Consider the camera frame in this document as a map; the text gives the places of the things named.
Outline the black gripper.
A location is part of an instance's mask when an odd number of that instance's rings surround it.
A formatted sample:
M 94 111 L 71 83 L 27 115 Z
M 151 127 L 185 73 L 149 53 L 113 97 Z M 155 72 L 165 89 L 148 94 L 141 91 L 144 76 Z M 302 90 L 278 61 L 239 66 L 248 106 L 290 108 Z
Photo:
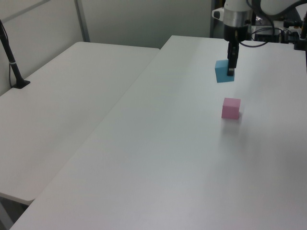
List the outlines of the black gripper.
M 239 54 L 239 43 L 245 41 L 248 37 L 248 25 L 243 27 L 233 27 L 224 25 L 224 40 L 228 41 L 228 76 L 234 76 Z

